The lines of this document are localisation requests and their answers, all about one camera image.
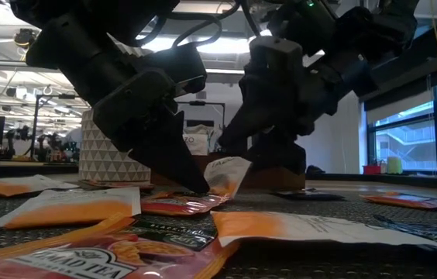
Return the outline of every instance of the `red object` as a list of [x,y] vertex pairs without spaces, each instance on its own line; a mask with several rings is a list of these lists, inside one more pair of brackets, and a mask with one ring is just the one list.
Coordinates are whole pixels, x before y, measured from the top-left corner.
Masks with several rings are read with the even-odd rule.
[[363,166],[363,174],[380,174],[380,166]]

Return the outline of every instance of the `table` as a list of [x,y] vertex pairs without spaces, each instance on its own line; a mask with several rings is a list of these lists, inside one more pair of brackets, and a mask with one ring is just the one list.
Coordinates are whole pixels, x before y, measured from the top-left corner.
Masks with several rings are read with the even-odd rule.
[[[72,181],[74,177],[51,176]],[[437,197],[437,190],[378,183],[343,181],[308,181],[309,187],[343,195],[347,201],[287,201],[267,193],[244,191],[220,211],[275,211],[321,215],[379,225],[374,214],[400,222],[437,225],[437,212],[389,205],[376,205],[359,198],[362,193],[401,191]],[[0,215],[21,205],[27,198],[0,198]],[[143,220],[174,226],[212,227],[209,215],[194,218],[171,218],[143,215]],[[0,247],[57,236],[76,229],[4,230],[0,229]],[[295,252],[298,256],[289,257]],[[223,268],[218,278],[433,278],[437,277],[437,255],[413,247],[347,246],[341,244],[272,242],[245,243]]]

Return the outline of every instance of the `gray textured mat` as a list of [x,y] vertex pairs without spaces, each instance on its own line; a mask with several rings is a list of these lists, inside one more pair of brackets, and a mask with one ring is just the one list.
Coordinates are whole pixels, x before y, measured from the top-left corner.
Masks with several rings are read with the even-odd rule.
[[[268,194],[240,194],[220,211],[275,211],[321,215],[378,225],[374,214],[400,222],[437,225],[437,212],[363,201],[351,191],[335,192],[347,201],[287,201]],[[27,198],[0,198],[0,216]],[[209,215],[171,218],[144,215],[142,219],[175,226],[211,227]],[[66,233],[55,229],[0,229],[0,247]],[[413,247],[245,243],[225,265],[220,278],[437,278],[437,255]]]

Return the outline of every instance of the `desk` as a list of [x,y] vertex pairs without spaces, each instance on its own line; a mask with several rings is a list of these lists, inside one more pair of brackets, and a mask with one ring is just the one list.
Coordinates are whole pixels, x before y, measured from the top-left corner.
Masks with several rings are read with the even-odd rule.
[[[52,175],[53,179],[74,181],[75,175]],[[359,198],[360,194],[379,191],[402,191],[437,197],[437,190],[395,184],[347,181],[307,181],[307,187],[343,195],[347,201],[287,201],[265,192],[244,190],[234,201],[217,208],[220,211],[275,211],[321,215],[365,222],[378,226],[374,214],[395,221],[437,225],[437,212],[389,205],[376,205]],[[0,198],[0,215],[22,204],[27,198]],[[209,215],[194,218],[172,218],[142,215],[141,219],[173,226],[212,227]],[[10,230],[0,229],[0,247],[38,238],[57,236],[76,229]],[[341,246],[335,243],[292,244],[246,243],[225,265],[219,278],[429,278],[437,277],[437,256],[414,248],[394,246]],[[297,256],[288,256],[294,252]]]

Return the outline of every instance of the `ahmad tea logo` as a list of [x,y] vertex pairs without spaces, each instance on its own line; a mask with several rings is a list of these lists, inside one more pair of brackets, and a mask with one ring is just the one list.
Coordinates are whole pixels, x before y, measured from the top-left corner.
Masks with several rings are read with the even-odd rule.
[[49,249],[10,260],[77,279],[120,279],[136,270],[116,262],[114,253],[97,248]]

